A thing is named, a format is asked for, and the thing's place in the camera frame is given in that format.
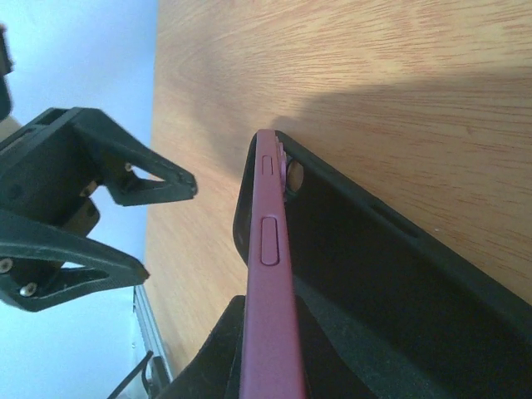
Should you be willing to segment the black phone case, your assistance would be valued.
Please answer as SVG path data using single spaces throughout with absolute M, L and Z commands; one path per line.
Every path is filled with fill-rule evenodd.
M 297 315 L 296 287 L 309 286 L 367 325 L 399 357 L 398 398 L 530 397 L 530 305 L 274 132 L 286 155 L 284 208 Z M 233 227 L 247 267 L 256 134 Z M 299 317 L 298 332 L 303 356 Z M 303 369 L 304 398 L 313 398 L 304 360 Z

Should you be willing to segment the pink phone black screen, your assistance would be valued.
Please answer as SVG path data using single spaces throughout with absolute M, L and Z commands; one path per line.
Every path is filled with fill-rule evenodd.
M 286 155 L 272 130 L 256 134 L 239 395 L 306 397 L 284 208 Z

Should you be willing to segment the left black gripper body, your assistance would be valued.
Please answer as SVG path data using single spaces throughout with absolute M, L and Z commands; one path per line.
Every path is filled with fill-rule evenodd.
M 86 236 L 97 171 L 69 117 L 43 114 L 1 142 L 1 208 Z

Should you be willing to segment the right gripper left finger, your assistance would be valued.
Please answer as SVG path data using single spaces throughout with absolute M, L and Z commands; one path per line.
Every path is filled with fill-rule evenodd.
M 231 299 L 190 364 L 164 390 L 165 398 L 238 398 L 245 296 Z

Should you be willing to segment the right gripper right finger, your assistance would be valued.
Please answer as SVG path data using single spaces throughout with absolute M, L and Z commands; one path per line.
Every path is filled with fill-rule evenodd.
M 363 322 L 297 286 L 303 360 L 313 398 L 398 398 L 399 357 Z

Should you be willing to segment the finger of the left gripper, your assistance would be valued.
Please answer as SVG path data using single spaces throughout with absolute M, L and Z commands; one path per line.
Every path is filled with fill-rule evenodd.
M 1 301 L 39 312 L 85 295 L 142 285 L 149 273 L 129 254 L 3 210 Z
M 96 167 L 96 181 L 122 206 L 196 196 L 195 177 L 143 145 L 103 111 L 81 108 L 70 124 Z

